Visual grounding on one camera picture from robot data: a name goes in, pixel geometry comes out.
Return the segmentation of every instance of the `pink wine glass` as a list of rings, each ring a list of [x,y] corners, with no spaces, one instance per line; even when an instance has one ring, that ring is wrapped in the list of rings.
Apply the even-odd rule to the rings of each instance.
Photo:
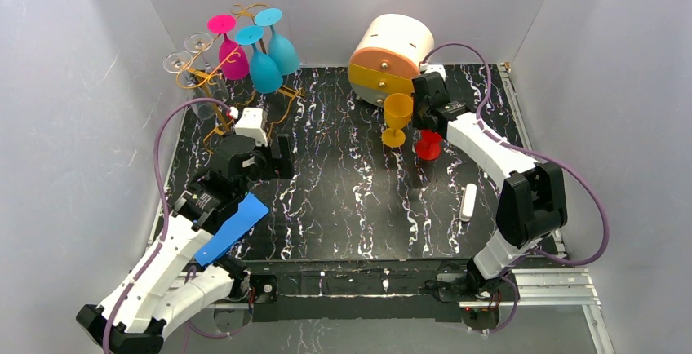
[[[221,72],[224,74],[224,77],[231,81],[243,79],[250,73],[250,62],[247,59],[247,54],[226,34],[233,30],[235,26],[236,19],[228,14],[219,14],[211,17],[206,23],[206,27],[210,32],[224,35],[224,42],[221,43],[221,48],[219,48],[219,63],[221,63]],[[236,50],[236,53],[231,56],[230,61],[232,63],[225,62],[233,50]]]

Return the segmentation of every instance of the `blue block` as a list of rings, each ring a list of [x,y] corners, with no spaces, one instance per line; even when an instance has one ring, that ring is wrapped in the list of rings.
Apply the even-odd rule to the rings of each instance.
[[[269,209],[255,195],[248,193],[238,205],[238,211],[196,254],[195,260],[203,267],[225,255],[245,233],[255,226]]]

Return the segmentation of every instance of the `round container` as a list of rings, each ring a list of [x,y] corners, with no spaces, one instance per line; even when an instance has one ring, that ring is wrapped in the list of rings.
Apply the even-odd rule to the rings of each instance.
[[[411,79],[434,48],[433,34],[422,22],[399,14],[377,17],[348,62],[348,81],[370,104],[383,106],[392,93],[413,93]]]

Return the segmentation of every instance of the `blue plastic piece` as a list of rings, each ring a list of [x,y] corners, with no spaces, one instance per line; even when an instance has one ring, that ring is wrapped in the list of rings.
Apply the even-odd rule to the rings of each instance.
[[[252,48],[255,50],[252,54],[252,60],[250,60],[252,85],[255,86],[256,91],[263,95],[277,91],[283,84],[283,77],[277,64],[262,51],[257,51],[255,44],[252,45]]]
[[[241,46],[250,46],[264,36],[264,28],[257,25],[246,26],[236,33],[236,42]]]
[[[238,211],[196,254],[195,260],[203,267],[225,255],[236,243],[269,212],[255,195],[248,193],[238,205]]]
[[[255,15],[255,24],[258,26],[271,26],[279,22],[282,17],[279,9],[264,9]]]
[[[281,75],[289,75],[295,73],[300,67],[300,59],[298,53],[295,52],[293,44],[284,38],[281,34],[272,29],[272,40],[269,42],[269,57],[277,64]]]

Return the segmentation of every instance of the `white cylinder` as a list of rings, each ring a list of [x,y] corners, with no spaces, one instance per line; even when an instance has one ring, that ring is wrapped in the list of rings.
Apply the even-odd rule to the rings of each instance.
[[[401,14],[385,14],[372,21],[354,52],[382,48],[417,66],[434,46],[433,34],[422,22]]]
[[[473,216],[473,207],[476,206],[476,185],[466,184],[464,194],[461,197],[461,208],[459,209],[459,219],[462,222],[468,222]]]

